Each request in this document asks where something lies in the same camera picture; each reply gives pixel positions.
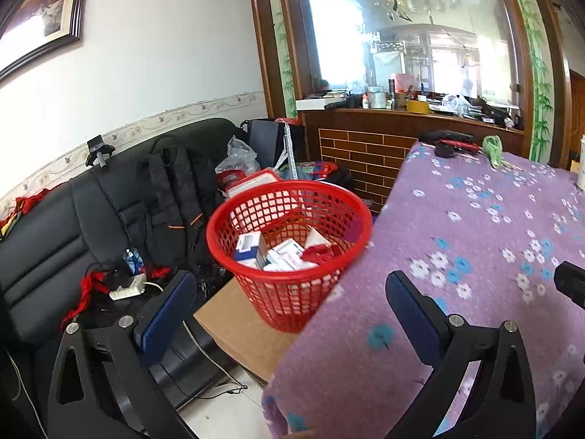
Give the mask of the white medicine box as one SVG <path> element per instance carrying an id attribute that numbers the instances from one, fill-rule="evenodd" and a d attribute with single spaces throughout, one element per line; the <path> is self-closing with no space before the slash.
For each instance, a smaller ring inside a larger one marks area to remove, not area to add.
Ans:
<path id="1" fill-rule="evenodd" d="M 264 271 L 304 271 L 317 267 L 317 264 L 306 263 L 301 260 L 305 249 L 294 239 L 287 239 L 267 251 L 267 264 Z"/>

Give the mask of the red wrapper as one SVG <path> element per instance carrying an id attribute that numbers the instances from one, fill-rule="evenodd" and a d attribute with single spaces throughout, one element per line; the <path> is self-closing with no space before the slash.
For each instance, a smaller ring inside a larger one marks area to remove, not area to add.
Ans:
<path id="1" fill-rule="evenodd" d="M 301 260 L 306 263 L 317 264 L 318 266 L 321 266 L 322 264 L 332 262 L 332 260 L 340 257 L 341 255 L 342 250 L 338 245 L 320 244 L 305 248 L 305 250 L 302 252 Z"/>

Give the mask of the white cartoon paper cup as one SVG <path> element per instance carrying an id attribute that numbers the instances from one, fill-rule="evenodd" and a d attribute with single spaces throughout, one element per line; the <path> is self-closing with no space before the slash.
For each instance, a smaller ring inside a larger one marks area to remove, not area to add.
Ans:
<path id="1" fill-rule="evenodd" d="M 576 185 L 580 190 L 585 190 L 585 135 L 582 136 L 580 142 L 579 168 Z"/>

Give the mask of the purple floral tablecloth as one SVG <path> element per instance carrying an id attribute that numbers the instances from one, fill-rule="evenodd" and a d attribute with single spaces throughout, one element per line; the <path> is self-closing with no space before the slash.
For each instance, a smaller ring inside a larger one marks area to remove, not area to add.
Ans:
<path id="1" fill-rule="evenodd" d="M 382 438 L 430 370 L 387 302 L 402 271 L 447 314 L 518 324 L 535 385 L 536 434 L 553 427 L 584 378 L 584 312 L 554 285 L 557 266 L 584 263 L 577 176 L 512 154 L 439 158 L 417 144 L 361 257 L 294 341 L 262 407 L 275 438 Z"/>

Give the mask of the white power strip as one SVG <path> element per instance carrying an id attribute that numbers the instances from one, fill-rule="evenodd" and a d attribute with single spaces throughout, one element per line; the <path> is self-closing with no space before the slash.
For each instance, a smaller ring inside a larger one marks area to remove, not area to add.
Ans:
<path id="1" fill-rule="evenodd" d="M 109 297 L 113 301 L 118 301 L 142 295 L 145 291 L 146 281 L 146 274 L 135 275 L 135 277 L 131 278 L 131 282 L 126 288 L 119 286 L 109 292 Z"/>

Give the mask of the cardboard box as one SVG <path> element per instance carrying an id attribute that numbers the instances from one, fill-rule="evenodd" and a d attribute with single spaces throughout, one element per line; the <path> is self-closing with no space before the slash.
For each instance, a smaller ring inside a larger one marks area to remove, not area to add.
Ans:
<path id="1" fill-rule="evenodd" d="M 233 278 L 195 312 L 217 346 L 265 389 L 298 334 L 269 326 Z"/>

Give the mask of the green cloth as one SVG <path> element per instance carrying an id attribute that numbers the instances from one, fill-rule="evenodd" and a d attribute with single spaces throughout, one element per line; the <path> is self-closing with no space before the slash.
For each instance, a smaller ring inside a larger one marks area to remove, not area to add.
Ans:
<path id="1" fill-rule="evenodd" d="M 499 136 L 486 136 L 482 141 L 482 151 L 493 169 L 503 163 L 503 145 Z"/>

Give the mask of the black leather sofa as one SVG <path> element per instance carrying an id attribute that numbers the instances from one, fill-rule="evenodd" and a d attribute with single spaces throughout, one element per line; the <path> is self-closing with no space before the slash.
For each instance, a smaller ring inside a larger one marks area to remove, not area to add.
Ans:
<path id="1" fill-rule="evenodd" d="M 163 136 L 204 153 L 215 170 L 226 158 L 230 139 L 244 139 L 245 133 L 229 120 L 209 119 L 136 145 L 115 155 L 105 168 L 88 169 L 50 190 L 2 242 L 1 418 L 7 436 L 50 438 L 50 382 L 68 328 L 107 328 L 125 315 L 134 316 L 178 271 L 186 271 L 150 269 L 134 240 L 142 213 L 137 165 Z M 195 278 L 192 312 L 174 332 L 163 359 L 149 368 L 175 410 L 216 382 L 219 368 L 229 362 L 195 320 L 195 311 L 231 281 L 230 271 L 221 268 L 219 284 Z M 109 297 L 138 274 L 147 275 L 142 295 L 118 301 Z M 126 422 L 141 431 L 116 383 L 113 364 L 107 361 L 103 368 Z"/>

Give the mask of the black and red tool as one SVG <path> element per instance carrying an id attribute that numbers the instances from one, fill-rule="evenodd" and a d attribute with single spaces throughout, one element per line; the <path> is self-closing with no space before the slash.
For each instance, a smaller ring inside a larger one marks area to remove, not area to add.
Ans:
<path id="1" fill-rule="evenodd" d="M 422 144 L 434 148 L 434 154 L 443 159 L 452 159 L 456 155 L 477 155 L 480 147 L 473 135 L 449 130 L 423 132 L 418 136 Z"/>

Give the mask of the black backpack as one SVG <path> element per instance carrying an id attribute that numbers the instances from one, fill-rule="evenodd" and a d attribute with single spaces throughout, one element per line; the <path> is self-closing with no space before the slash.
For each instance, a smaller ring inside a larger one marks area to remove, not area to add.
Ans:
<path id="1" fill-rule="evenodd" d="M 150 269 L 174 267 L 201 284 L 219 284 L 222 268 L 206 242 L 206 226 L 222 202 L 211 159 L 177 138 L 156 139 L 137 165 L 142 213 L 136 247 Z"/>

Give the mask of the brick pattern wooden counter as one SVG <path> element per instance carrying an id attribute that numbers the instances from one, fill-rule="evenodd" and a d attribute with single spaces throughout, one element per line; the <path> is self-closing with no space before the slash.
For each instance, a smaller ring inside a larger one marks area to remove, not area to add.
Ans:
<path id="1" fill-rule="evenodd" d="M 374 214 L 380 213 L 404 159 L 422 133 L 450 130 L 478 140 L 498 135 L 506 151 L 528 156 L 528 136 L 523 131 L 469 119 L 371 109 L 301 111 L 298 117 L 305 126 L 308 156 L 348 169 L 357 194 L 372 202 Z"/>

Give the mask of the clear plastic bag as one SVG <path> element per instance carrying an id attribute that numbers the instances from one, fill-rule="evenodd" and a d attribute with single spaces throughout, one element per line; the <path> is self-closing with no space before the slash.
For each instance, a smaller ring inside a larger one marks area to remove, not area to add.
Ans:
<path id="1" fill-rule="evenodd" d="M 217 165 L 215 172 L 218 183 L 229 186 L 260 169 L 257 153 L 245 142 L 233 136 L 227 144 L 227 157 Z"/>

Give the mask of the red framed white board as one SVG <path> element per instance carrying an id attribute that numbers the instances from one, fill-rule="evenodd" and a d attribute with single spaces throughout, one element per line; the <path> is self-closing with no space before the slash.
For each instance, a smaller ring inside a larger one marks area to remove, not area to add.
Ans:
<path id="1" fill-rule="evenodd" d="M 233 198 L 249 189 L 265 184 L 278 183 L 279 181 L 282 181 L 282 179 L 272 169 L 263 169 L 230 185 L 226 190 L 226 194 L 228 198 Z"/>

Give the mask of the black shopping bag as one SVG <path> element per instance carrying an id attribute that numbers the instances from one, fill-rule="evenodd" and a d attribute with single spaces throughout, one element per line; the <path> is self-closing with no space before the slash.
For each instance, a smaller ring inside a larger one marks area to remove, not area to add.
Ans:
<path id="1" fill-rule="evenodd" d="M 284 151 L 284 122 L 273 119 L 250 119 L 240 124 L 247 133 L 247 145 L 256 152 L 257 161 L 262 169 L 273 168 Z M 305 162 L 305 127 L 290 125 L 294 159 Z"/>

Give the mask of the black wall clip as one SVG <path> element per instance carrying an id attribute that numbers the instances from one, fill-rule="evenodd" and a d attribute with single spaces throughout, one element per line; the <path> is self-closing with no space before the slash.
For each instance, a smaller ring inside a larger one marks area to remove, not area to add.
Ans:
<path id="1" fill-rule="evenodd" d="M 85 161 L 85 165 L 88 168 L 93 166 L 100 166 L 105 168 L 107 165 L 107 159 L 109 159 L 115 152 L 115 148 L 112 145 L 106 144 L 103 137 L 98 135 L 87 142 L 88 155 Z"/>

